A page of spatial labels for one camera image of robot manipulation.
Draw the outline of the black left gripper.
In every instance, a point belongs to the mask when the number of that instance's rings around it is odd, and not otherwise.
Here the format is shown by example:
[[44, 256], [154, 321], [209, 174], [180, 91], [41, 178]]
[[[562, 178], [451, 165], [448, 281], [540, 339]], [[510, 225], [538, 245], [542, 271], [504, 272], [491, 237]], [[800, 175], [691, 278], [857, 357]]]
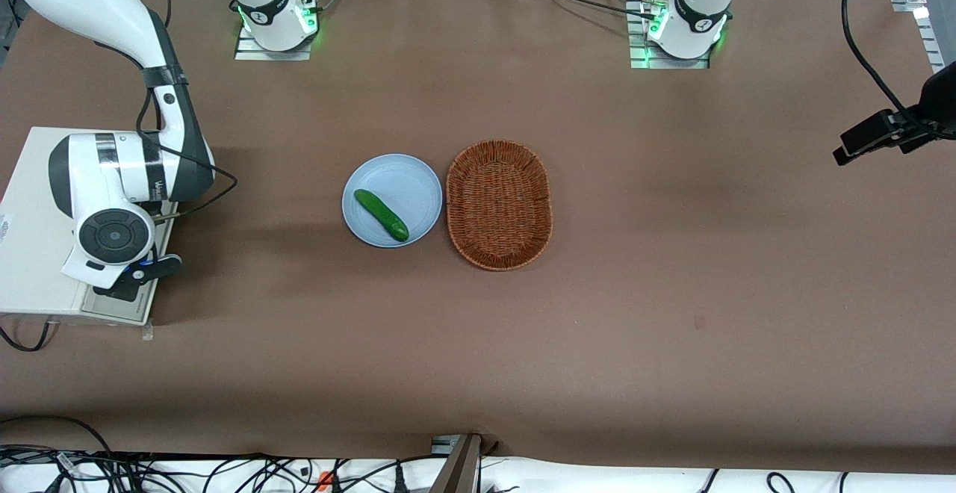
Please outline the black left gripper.
[[931, 141], [954, 141], [955, 62], [922, 85], [919, 101], [906, 108], [904, 117], [884, 109], [846, 130], [833, 150], [836, 165], [846, 166], [880, 149], [897, 148], [908, 154]]

